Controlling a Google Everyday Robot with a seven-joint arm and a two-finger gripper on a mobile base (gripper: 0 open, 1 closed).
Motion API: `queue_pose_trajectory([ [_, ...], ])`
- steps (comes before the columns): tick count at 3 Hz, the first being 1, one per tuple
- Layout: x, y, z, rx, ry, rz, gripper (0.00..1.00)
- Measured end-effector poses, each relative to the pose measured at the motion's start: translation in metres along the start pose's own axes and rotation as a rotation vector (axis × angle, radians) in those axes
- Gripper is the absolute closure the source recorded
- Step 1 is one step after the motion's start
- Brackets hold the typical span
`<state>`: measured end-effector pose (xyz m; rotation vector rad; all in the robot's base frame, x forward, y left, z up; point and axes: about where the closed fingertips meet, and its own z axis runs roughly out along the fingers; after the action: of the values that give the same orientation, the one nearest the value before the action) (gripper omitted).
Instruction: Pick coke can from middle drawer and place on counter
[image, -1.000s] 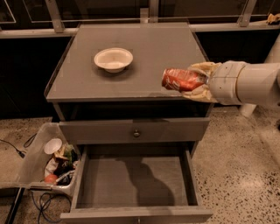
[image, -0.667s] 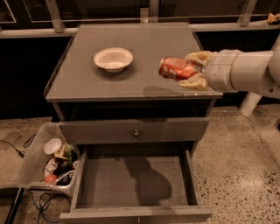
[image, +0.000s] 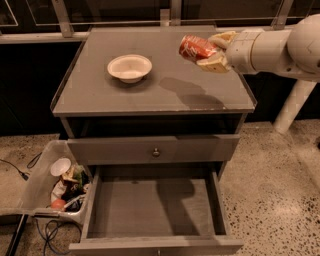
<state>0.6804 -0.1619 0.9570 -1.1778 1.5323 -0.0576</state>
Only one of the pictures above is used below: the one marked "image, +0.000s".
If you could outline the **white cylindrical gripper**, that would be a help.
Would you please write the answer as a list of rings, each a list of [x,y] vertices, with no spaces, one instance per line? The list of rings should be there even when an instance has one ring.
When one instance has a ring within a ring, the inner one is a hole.
[[[227,73],[231,66],[237,73],[257,74],[261,60],[259,39],[262,34],[262,29],[247,29],[238,34],[235,31],[214,34],[208,41],[227,49],[226,52],[219,51],[207,59],[198,60],[196,64],[206,72]]]

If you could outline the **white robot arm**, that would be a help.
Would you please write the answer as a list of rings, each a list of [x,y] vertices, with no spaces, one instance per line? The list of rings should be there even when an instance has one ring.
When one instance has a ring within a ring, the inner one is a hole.
[[[247,29],[212,35],[219,50],[198,60],[204,71],[241,74],[269,72],[305,81],[320,81],[320,14],[308,16],[290,29]]]

